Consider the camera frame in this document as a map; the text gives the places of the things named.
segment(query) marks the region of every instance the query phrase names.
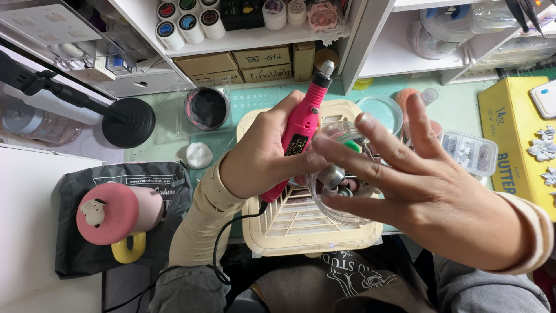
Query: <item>hand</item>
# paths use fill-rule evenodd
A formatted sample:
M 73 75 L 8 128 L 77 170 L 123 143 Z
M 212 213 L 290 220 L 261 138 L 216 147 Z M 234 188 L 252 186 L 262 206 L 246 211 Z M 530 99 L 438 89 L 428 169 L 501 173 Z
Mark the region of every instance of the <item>hand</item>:
M 416 154 L 369 114 L 356 119 L 392 167 L 326 136 L 313 137 L 316 152 L 378 187 L 385 198 L 327 197 L 324 202 L 395 226 L 427 250 L 471 267 L 495 271 L 523 262 L 534 246 L 525 219 L 444 151 L 418 96 L 410 97 L 407 107 Z
M 303 92 L 293 91 L 269 111 L 259 113 L 240 142 L 228 153 L 220 164 L 220 179 L 231 194 L 250 198 L 287 179 L 330 166 L 314 152 L 284 156 L 282 135 L 287 118 L 304 97 Z

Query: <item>white flower decoration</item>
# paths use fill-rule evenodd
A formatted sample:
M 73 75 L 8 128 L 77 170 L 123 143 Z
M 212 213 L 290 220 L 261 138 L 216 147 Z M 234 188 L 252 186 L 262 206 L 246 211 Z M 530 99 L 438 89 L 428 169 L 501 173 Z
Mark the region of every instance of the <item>white flower decoration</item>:
M 548 167 L 548 173 L 542 174 L 541 177 L 545 179 L 545 185 L 556 184 L 556 168 Z
M 544 162 L 556 158 L 556 146 L 552 140 L 533 139 L 531 147 L 527 149 L 530 155 L 534 155 L 537 161 Z
M 537 134 L 540 135 L 541 140 L 552 140 L 554 139 L 554 134 L 556 134 L 556 129 L 552 126 L 547 126 L 546 130 L 537 131 Z

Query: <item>pink rotary tool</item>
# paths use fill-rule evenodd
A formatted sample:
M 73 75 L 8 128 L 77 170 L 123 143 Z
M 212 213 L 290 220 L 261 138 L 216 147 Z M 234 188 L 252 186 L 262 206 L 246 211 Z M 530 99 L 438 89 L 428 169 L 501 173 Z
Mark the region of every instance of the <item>pink rotary tool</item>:
M 316 132 L 320 104 L 332 83 L 330 75 L 333 71 L 334 63 L 332 61 L 323 63 L 320 72 L 315 72 L 305 98 L 295 107 L 287 119 L 286 132 L 282 137 L 284 156 L 300 154 L 307 148 L 307 143 Z M 287 182 L 288 180 L 285 180 L 265 192 L 261 196 L 262 200 L 271 203 L 278 199 L 286 188 Z

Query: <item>gray pants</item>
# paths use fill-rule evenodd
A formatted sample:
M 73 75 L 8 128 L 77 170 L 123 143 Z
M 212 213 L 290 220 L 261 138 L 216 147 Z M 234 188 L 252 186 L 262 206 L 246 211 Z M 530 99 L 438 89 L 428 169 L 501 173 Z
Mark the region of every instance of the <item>gray pants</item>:
M 440 256 L 434 257 L 434 270 L 442 313 L 550 312 L 547 297 L 526 275 L 486 273 Z M 206 266 L 180 267 L 160 277 L 150 311 L 222 312 L 229 290 Z M 251 297 L 256 306 L 253 292 L 246 291 L 240 297 Z

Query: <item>green sanding disc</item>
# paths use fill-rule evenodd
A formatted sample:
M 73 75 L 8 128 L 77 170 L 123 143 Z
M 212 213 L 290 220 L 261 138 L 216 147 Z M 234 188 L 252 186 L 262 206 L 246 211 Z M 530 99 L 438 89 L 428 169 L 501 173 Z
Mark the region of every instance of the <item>green sanding disc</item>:
M 359 145 L 357 145 L 357 144 L 355 143 L 355 141 L 353 141 L 353 140 L 350 140 L 350 141 L 346 142 L 346 143 L 344 144 L 344 146 L 350 148 L 350 149 L 353 150 L 353 151 L 356 151 L 356 152 L 358 152 L 358 153 L 361 153 L 361 147 L 359 147 Z

